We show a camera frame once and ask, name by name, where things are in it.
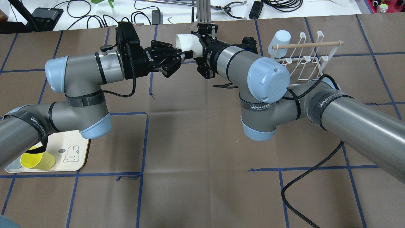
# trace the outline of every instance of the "white table surface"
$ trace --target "white table surface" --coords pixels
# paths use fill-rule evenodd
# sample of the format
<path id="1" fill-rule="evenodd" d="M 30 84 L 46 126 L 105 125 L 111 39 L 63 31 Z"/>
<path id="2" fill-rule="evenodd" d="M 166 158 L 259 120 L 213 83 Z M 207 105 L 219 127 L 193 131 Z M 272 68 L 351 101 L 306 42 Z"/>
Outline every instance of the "white table surface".
<path id="1" fill-rule="evenodd" d="M 30 11 L 33 12 L 34 9 L 38 7 L 53 7 L 57 2 L 63 2 L 64 0 L 23 0 L 24 6 Z M 218 6 L 225 6 L 229 2 L 234 0 L 211 0 L 211 5 L 218 5 Z M 254 0 L 247 0 L 247 4 L 243 6 L 237 6 L 237 4 L 233 5 L 232 7 L 232 14 L 237 16 L 242 16 L 249 18 L 249 12 L 252 8 Z M 361 14 L 362 12 L 359 9 L 358 2 L 363 2 L 364 0 L 349 0 L 349 4 L 346 7 L 340 6 L 336 3 L 333 3 L 330 0 L 304 0 L 304 3 L 301 8 L 294 12 L 289 13 L 282 13 L 279 12 L 270 6 L 264 5 L 262 13 L 260 15 L 260 19 L 263 18 L 284 18 L 284 17 L 311 17 L 311 16 L 326 16 L 326 15 L 350 15 L 350 14 Z M 152 4 L 149 2 L 140 2 L 136 3 L 137 8 L 143 8 L 147 6 L 151 6 Z M 170 22 L 167 20 L 171 17 L 170 21 L 172 23 L 188 23 L 191 22 L 191 7 L 187 6 L 175 6 L 170 4 L 154 4 L 155 6 L 159 7 L 162 14 L 163 14 L 163 23 L 169 24 Z M 67 4 L 62 6 L 58 6 L 58 8 L 64 9 L 64 13 L 62 14 L 59 22 L 57 23 L 54 30 L 65 30 L 67 29 L 73 22 L 77 20 L 77 18 L 70 17 L 66 12 Z M 16 21 L 11 9 L 8 0 L 0 0 L 0 9 L 3 10 L 8 16 L 9 21 Z M 89 7 L 84 2 L 73 2 L 69 7 L 69 12 L 73 16 L 81 16 L 84 15 Z M 145 9 L 142 10 L 148 17 L 151 17 L 151 11 L 153 9 Z M 92 10 L 90 15 L 99 15 L 102 16 L 103 14 L 108 14 L 114 17 L 117 20 L 121 20 L 122 17 L 130 17 L 131 13 L 137 11 L 134 8 L 134 1 L 133 0 L 115 0 L 114 8 L 111 8 L 105 0 L 99 4 L 92 4 Z M 26 23 L 26 20 L 14 9 L 16 14 L 17 20 L 23 23 Z M 224 21 L 224 20 L 236 20 L 234 18 L 229 17 L 222 11 L 211 11 L 211 18 L 213 21 Z M 116 25 L 116 23 L 110 19 L 106 18 L 108 25 Z M 86 28 L 87 18 L 82 19 L 81 21 L 77 22 L 71 29 L 81 29 Z M 144 23 L 148 24 L 146 18 L 141 15 L 136 17 L 137 23 Z M 98 28 L 99 24 L 97 20 L 92 18 L 89 22 L 89 28 Z"/>

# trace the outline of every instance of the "yellow cup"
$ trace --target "yellow cup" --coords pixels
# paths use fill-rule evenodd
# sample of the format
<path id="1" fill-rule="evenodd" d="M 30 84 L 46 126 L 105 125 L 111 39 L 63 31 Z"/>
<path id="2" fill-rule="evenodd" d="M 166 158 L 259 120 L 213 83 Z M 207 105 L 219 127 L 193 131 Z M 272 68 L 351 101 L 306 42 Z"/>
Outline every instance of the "yellow cup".
<path id="1" fill-rule="evenodd" d="M 48 170 L 55 164 L 55 157 L 46 151 L 40 154 L 24 153 L 20 161 L 24 168 Z"/>

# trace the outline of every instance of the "white tray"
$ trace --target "white tray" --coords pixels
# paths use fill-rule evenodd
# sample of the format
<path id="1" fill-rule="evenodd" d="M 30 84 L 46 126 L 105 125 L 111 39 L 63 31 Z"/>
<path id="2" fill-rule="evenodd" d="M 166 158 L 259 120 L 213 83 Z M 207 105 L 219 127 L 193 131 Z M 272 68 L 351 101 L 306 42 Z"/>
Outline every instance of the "white tray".
<path id="1" fill-rule="evenodd" d="M 17 158 L 12 164 L 7 166 L 5 170 L 10 173 L 61 172 L 76 171 L 83 167 L 86 160 L 89 140 L 83 138 L 78 130 L 54 133 L 48 138 L 46 151 L 55 157 L 55 165 L 52 168 L 49 170 L 24 168 L 21 166 L 20 158 Z"/>

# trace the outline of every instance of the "cartoon rabbit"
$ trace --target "cartoon rabbit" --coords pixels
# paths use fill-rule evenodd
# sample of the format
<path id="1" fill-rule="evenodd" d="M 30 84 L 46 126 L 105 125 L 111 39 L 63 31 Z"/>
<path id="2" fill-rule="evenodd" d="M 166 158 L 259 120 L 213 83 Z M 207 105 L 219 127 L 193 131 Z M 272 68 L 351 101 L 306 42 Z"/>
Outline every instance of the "cartoon rabbit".
<path id="1" fill-rule="evenodd" d="M 79 161 L 79 146 L 70 146 L 65 155 L 63 162 L 78 162 Z"/>

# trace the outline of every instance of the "dish rack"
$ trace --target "dish rack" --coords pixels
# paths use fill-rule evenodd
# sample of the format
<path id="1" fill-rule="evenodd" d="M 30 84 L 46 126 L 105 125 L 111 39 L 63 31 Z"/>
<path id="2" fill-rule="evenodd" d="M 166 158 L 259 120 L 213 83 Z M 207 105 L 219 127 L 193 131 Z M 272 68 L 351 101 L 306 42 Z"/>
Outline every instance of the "dish rack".
<path id="1" fill-rule="evenodd" d="M 288 45 L 274 45 L 272 49 L 274 53 L 272 55 L 272 59 L 278 61 L 283 66 L 291 68 L 290 70 L 290 77 L 298 73 L 298 81 L 299 83 L 293 83 L 289 86 L 296 86 L 302 83 L 305 83 L 312 79 L 317 79 L 323 74 L 323 70 L 330 62 L 336 51 L 339 49 L 340 46 L 344 45 L 343 41 L 335 41 L 335 42 L 323 42 L 324 34 L 322 31 L 317 31 L 317 39 L 314 43 L 306 43 L 307 36 L 304 32 L 300 32 L 300 39 L 297 44 L 288 44 Z M 319 56 L 319 49 L 321 47 L 333 47 L 331 52 L 328 55 Z M 310 49 L 309 55 L 303 55 L 305 49 Z M 289 57 L 282 57 L 282 58 L 275 58 L 277 56 L 277 50 L 279 49 L 293 49 L 292 53 Z M 312 67 L 312 72 L 307 75 L 304 72 L 308 70 L 309 67 Z"/>

